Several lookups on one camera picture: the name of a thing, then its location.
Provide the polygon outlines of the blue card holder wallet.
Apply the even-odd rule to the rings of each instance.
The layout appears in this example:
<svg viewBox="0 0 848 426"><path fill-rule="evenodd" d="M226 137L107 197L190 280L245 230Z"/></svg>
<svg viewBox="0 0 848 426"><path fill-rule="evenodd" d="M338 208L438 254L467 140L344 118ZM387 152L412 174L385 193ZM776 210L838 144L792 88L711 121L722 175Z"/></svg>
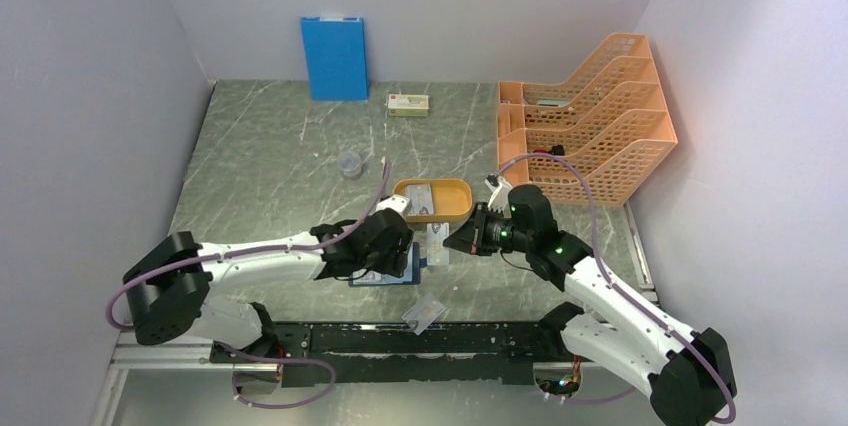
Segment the blue card holder wallet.
<svg viewBox="0 0 848 426"><path fill-rule="evenodd" d="M420 244L413 241L409 246L403 264L397 263L396 270L368 270L358 272L347 281L350 287L386 287L418 285L425 261L420 254Z"/></svg>

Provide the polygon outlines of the white VIP credit card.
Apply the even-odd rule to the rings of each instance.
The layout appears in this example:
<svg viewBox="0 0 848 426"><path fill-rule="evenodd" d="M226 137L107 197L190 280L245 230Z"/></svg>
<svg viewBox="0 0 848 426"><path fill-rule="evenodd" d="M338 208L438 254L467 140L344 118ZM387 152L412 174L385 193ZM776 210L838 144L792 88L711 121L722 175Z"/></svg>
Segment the white VIP credit card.
<svg viewBox="0 0 848 426"><path fill-rule="evenodd" d="M429 183L407 185L404 193L410 199L411 216L430 216L435 212L432 187Z"/></svg>

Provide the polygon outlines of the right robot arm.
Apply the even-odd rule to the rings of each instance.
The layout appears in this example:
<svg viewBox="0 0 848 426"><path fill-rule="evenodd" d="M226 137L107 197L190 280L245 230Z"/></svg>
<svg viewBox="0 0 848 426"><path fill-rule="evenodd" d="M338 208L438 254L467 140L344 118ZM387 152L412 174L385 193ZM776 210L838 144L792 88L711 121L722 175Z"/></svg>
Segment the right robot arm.
<svg viewBox="0 0 848 426"><path fill-rule="evenodd" d="M538 277L577 299L539 335L548 358L572 353L604 367L645 395L665 425L734 420L736 385L723 336L695 330L621 281L599 253L559 228L540 188L512 189L503 208L477 203L443 244L476 256L521 253Z"/></svg>

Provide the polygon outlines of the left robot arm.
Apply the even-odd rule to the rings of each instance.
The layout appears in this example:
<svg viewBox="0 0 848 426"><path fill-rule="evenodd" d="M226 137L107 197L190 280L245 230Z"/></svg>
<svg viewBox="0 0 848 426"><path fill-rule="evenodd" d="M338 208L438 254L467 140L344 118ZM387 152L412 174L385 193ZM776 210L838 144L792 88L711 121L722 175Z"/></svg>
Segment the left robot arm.
<svg viewBox="0 0 848 426"><path fill-rule="evenodd" d="M196 336L261 362L277 346L269 313L259 303L233 303L227 295L276 281L342 279L365 271L399 277L412 237L403 214L392 208L254 243L201 243L183 231L166 237L131 267L120 294L141 345Z"/></svg>

